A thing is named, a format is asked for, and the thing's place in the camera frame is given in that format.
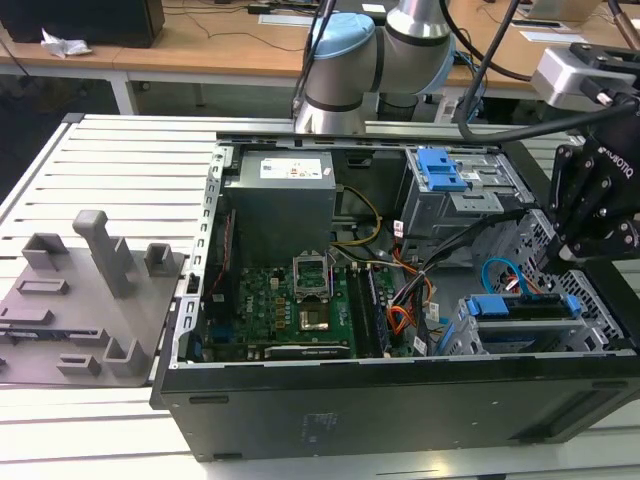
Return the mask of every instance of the white paper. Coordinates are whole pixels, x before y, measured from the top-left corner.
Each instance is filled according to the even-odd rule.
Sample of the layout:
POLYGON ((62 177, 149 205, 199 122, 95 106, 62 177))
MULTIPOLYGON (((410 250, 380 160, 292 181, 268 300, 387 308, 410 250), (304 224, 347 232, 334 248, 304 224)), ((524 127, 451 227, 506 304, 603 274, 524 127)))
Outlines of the white paper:
POLYGON ((427 318, 434 322, 440 321, 440 304, 433 302, 429 303, 429 313, 427 314, 427 318))
POLYGON ((413 348, 424 355, 427 352, 427 344, 420 340, 418 337, 413 339, 413 348))
POLYGON ((363 3, 362 9, 365 12, 370 13, 387 13, 387 11, 384 9, 384 5, 378 5, 376 3, 363 3))
POLYGON ((402 238, 404 236, 404 222, 400 220, 393 221, 393 235, 402 238))
POLYGON ((584 37, 573 33, 520 32, 530 42, 587 43, 584 37))
POLYGON ((260 162, 260 178, 320 180, 319 158, 265 158, 260 162))
POLYGON ((65 58, 67 55, 86 55, 91 53, 91 49, 84 40, 65 40, 64 38, 49 35, 45 29, 42 29, 42 38, 40 42, 51 55, 65 58))

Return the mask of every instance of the aluminum profile table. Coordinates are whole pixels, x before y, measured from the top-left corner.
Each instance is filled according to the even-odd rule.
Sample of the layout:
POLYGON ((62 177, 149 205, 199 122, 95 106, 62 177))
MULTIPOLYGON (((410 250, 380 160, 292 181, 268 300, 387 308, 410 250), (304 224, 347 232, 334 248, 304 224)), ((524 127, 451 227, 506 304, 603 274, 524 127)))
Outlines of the aluminum profile table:
MULTIPOLYGON (((367 127, 457 133, 448 125, 367 127)), ((82 245, 71 229, 81 208, 104 208, 110 233, 126 235, 132 249, 158 240, 189 254, 216 132, 252 128, 290 130, 282 120, 194 117, 87 115, 63 123, 0 206, 0 298, 26 262, 20 250, 31 233, 59 232, 67 245, 82 245)), ((566 142, 579 140, 552 135, 525 143, 550 175, 554 150, 566 142)), ((640 291, 640 262, 618 267, 640 291)), ((0 386, 0 478, 640 478, 640 401, 562 445, 199 464, 168 412, 148 406, 150 393, 0 386)))

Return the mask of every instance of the wooden desk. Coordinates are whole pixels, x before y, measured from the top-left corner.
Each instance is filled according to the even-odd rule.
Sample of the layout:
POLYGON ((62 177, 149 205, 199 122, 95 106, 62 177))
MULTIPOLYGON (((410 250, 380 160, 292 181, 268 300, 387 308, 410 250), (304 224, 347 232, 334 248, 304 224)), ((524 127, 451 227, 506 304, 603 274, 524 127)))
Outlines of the wooden desk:
MULTIPOLYGON (((164 0, 163 3, 180 7, 182 0, 164 0)), ((192 13, 181 14, 184 12, 181 8, 165 9, 164 29, 153 47, 123 48, 115 57, 114 67, 271 77, 297 77, 300 74, 307 28, 262 25, 258 23, 258 15, 249 15, 246 10, 214 14, 188 11, 192 13), (292 51, 269 46, 240 33, 255 35, 292 51)))
MULTIPOLYGON (((469 31, 473 45, 481 52, 486 52, 498 30, 495 20, 504 18, 508 4, 509 0, 497 0, 494 4, 487 4, 482 0, 452 0, 450 11, 456 24, 469 31)), ((622 7, 631 17, 640 17, 640 5, 622 7)), ((590 43, 627 48, 617 27, 609 23, 606 16, 610 17, 611 14, 603 3, 583 24, 567 25, 572 27, 572 33, 581 35, 590 43)), ((517 73, 531 75, 536 70, 545 48, 551 44, 530 42, 520 33, 521 31, 553 33, 551 29, 509 28, 494 56, 494 63, 517 73)), ((447 85, 467 87, 470 80, 468 69, 454 68, 447 79, 447 85)), ((489 87, 494 89, 532 90, 528 83, 513 80, 493 70, 488 71, 488 80, 489 87)))
MULTIPOLYGON (((185 3, 192 7, 203 6, 196 0, 185 3)), ((246 3, 234 3, 224 8, 246 3)), ((3 32, 3 38, 32 75, 108 80, 122 114, 137 113, 131 81, 263 86, 292 86, 295 83, 301 69, 301 49, 307 28, 261 25, 257 15, 249 15, 244 10, 203 14, 190 9, 188 11, 192 13, 185 15, 182 0, 164 0, 164 4, 174 8, 166 9, 164 30, 150 49, 91 46, 93 54, 59 59, 49 55, 40 45, 14 44, 6 32, 3 32), (274 48, 248 35, 218 35, 240 32, 293 51, 274 48)), ((501 19, 507 4, 508 0, 497 0, 495 4, 482 0, 452 0, 450 9, 457 24, 469 31, 473 44, 484 52, 498 28, 492 17, 501 19)), ((640 6, 625 5, 623 8, 632 17, 640 17, 640 6)), ((603 15, 603 12, 608 13, 605 4, 597 13, 603 15)), ((529 42, 520 30, 508 30, 495 61, 505 68, 530 75, 548 44, 529 42)), ((594 15, 583 25, 576 26, 575 33, 592 43, 625 46, 616 27, 602 16, 594 15)), ((1 48, 0 73, 21 74, 1 48)), ((443 109, 457 102, 470 79, 466 67, 453 69, 442 89, 446 100, 441 103, 443 109)), ((527 83, 491 70, 488 80, 488 97, 536 98, 527 83)))

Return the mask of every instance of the wire bundle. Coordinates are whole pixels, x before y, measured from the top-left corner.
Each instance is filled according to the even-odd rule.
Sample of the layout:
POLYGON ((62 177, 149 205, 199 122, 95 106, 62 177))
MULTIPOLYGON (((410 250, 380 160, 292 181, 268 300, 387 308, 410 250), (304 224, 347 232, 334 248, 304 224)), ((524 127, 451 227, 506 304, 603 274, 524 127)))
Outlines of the wire bundle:
POLYGON ((493 287, 491 286, 491 281, 489 280, 489 267, 494 263, 504 263, 511 270, 513 270, 515 272, 516 278, 518 279, 518 284, 520 285, 522 293, 525 295, 531 295, 529 285, 520 269, 511 260, 502 257, 492 257, 487 260, 482 266, 482 273, 480 278, 482 279, 482 286, 487 291, 487 293, 495 293, 493 287))
POLYGON ((525 77, 519 74, 514 74, 508 70, 505 71, 502 67, 499 67, 491 62, 491 59, 495 55, 496 51, 502 39, 504 38, 509 25, 511 24, 511 20, 516 13, 520 0, 511 0, 509 6, 507 7, 507 12, 502 20, 502 23, 498 27, 498 31, 496 32, 495 37, 493 38, 491 45, 487 49, 487 52, 482 55, 478 52, 477 49, 471 45, 468 40, 464 37, 460 29, 456 26, 455 22, 451 18, 449 14, 449 10, 447 8, 446 0, 440 0, 440 7, 442 9, 442 14, 451 28, 451 31, 454 32, 458 40, 474 55, 476 58, 481 59, 480 67, 478 71, 474 75, 471 86, 467 90, 465 94, 464 101, 462 103, 462 109, 459 112, 457 117, 457 124, 462 137, 471 142, 477 143, 506 143, 506 142, 515 142, 518 140, 524 140, 527 138, 539 137, 541 135, 549 135, 552 133, 564 132, 566 130, 571 130, 572 128, 585 127, 589 125, 594 125, 602 122, 606 122, 612 119, 618 119, 624 116, 630 116, 635 114, 639 108, 639 101, 637 99, 630 100, 628 102, 622 103, 620 105, 616 105, 613 107, 609 107, 603 110, 599 110, 596 112, 582 113, 577 114, 569 118, 563 118, 559 120, 553 120, 550 122, 544 122, 538 125, 532 125, 529 127, 518 128, 515 130, 509 130, 505 132, 486 134, 486 135, 478 135, 471 131, 469 125, 467 124, 467 119, 469 118, 469 114, 471 112, 471 107, 473 103, 473 99, 482 83, 482 77, 488 68, 493 68, 494 70, 502 73, 503 75, 510 76, 511 78, 516 78, 514 75, 523 77, 517 78, 518 80, 529 81, 530 77, 525 77))
MULTIPOLYGON (((542 294, 542 290, 540 290, 538 287, 535 286, 535 284, 528 278, 528 277, 524 277, 524 279, 527 282, 527 285, 529 285, 529 288, 531 289, 531 291, 537 295, 542 294)), ((520 285, 519 279, 516 275, 511 275, 509 277, 507 277, 507 290, 509 290, 509 285, 513 282, 516 282, 516 287, 514 288, 514 293, 520 293, 519 288, 517 287, 517 285, 520 285)))
MULTIPOLYGON (((402 260, 402 258, 400 257, 399 247, 394 247, 392 256, 394 261, 398 263, 402 268, 404 268, 407 272, 409 272, 412 275, 415 275, 417 273, 417 270, 415 268, 413 268, 410 264, 402 260)), ((427 277, 424 277, 424 282, 427 287, 426 302, 430 302, 431 298, 433 297, 433 285, 431 284, 431 281, 427 277)), ((402 331, 409 325, 413 325, 414 327, 417 328, 415 315, 418 315, 418 321, 422 317, 422 306, 423 306, 422 290, 421 289, 419 290, 417 297, 415 296, 415 294, 412 294, 411 296, 409 296, 408 300, 409 300, 408 310, 401 307, 400 305, 394 304, 395 303, 394 301, 392 301, 392 304, 387 308, 387 321, 391 325, 393 329, 393 333, 395 335, 399 335, 400 333, 402 333, 402 331), (402 321, 400 322, 399 325, 395 321, 394 314, 400 314, 402 316, 402 321)))
POLYGON ((449 256, 451 256, 454 251, 471 244, 481 232, 499 223, 519 220, 528 211, 528 209, 518 209, 501 213, 499 215, 490 215, 481 220, 478 220, 477 222, 443 241, 433 251, 431 256, 422 263, 421 267, 419 269, 416 269, 415 276, 402 289, 400 289, 400 291, 396 293, 396 296, 391 301, 391 304, 404 304, 409 299, 410 295, 422 285, 423 281, 425 281, 426 273, 430 269, 434 268, 443 260, 449 258, 449 256))
POLYGON ((213 285, 211 286, 209 293, 207 293, 206 295, 207 297, 210 297, 211 295, 213 295, 213 292, 216 291, 216 288, 218 288, 218 284, 224 277, 224 273, 227 271, 227 267, 229 266, 229 258, 231 256, 230 255, 231 245, 229 245, 230 235, 231 235, 231 214, 227 215, 227 221, 224 227, 224 248, 223 248, 224 256, 222 260, 222 266, 220 267, 220 273, 218 274, 218 277, 216 278, 215 282, 213 282, 213 285))
MULTIPOLYGON (((473 57, 471 55, 465 52, 456 52, 456 54, 463 62, 467 64, 467 66, 469 67, 469 71, 471 72, 471 75, 474 75, 478 72, 479 66, 475 64, 475 62, 473 61, 473 57)), ((476 101, 476 104, 471 109, 471 113, 469 114, 469 117, 467 117, 467 122, 470 122, 471 120, 474 119, 474 117, 478 113, 478 110, 480 109, 480 106, 482 105, 482 97, 484 97, 484 94, 487 92, 487 86, 488 86, 488 80, 487 80, 486 74, 484 78, 485 78, 485 83, 484 85, 482 85, 482 89, 480 93, 478 93, 477 95, 478 100, 476 101)))
POLYGON ((371 242, 373 242, 376 238, 378 238, 378 235, 380 235, 380 230, 382 230, 382 218, 380 217, 380 214, 378 213, 378 210, 376 209, 376 207, 373 205, 373 203, 371 203, 371 201, 369 201, 369 199, 367 197, 365 197, 359 190, 356 190, 353 187, 350 187, 349 185, 344 185, 343 187, 345 190, 353 193, 356 197, 358 197, 360 200, 362 200, 367 207, 369 207, 371 209, 371 211, 373 212, 373 214, 376 217, 376 227, 373 230, 373 233, 371 235, 369 235, 366 238, 362 238, 362 239, 358 239, 358 240, 350 240, 350 241, 346 241, 346 242, 332 242, 331 245, 338 246, 338 247, 358 247, 361 245, 368 245, 371 242))

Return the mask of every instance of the yellow wire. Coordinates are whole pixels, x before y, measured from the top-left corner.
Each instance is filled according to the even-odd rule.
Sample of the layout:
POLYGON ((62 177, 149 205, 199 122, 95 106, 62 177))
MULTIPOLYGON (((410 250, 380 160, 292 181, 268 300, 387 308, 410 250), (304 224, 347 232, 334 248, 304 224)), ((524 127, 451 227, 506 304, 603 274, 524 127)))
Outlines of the yellow wire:
POLYGON ((376 207, 374 207, 373 203, 371 203, 367 197, 365 197, 362 193, 360 193, 355 188, 345 185, 344 189, 349 190, 350 192, 353 192, 357 197, 360 198, 360 200, 362 200, 364 203, 367 204, 367 206, 371 209, 373 214, 376 216, 376 228, 373 231, 373 233, 369 235, 367 238, 363 238, 361 240, 351 240, 347 242, 332 242, 331 245, 338 245, 340 247, 357 247, 358 245, 364 245, 375 240, 376 237, 380 234, 380 230, 382 230, 382 220, 380 219, 380 214, 378 214, 378 210, 376 210, 376 207))
MULTIPOLYGON (((346 252, 343 252, 342 250, 338 250, 337 248, 335 250, 347 260, 351 260, 352 262, 356 262, 356 263, 362 262, 362 260, 356 260, 351 255, 349 255, 346 252)), ((362 263, 366 263, 367 265, 385 265, 391 268, 404 268, 402 265, 398 265, 397 263, 385 262, 384 260, 366 260, 365 262, 362 262, 362 263)))

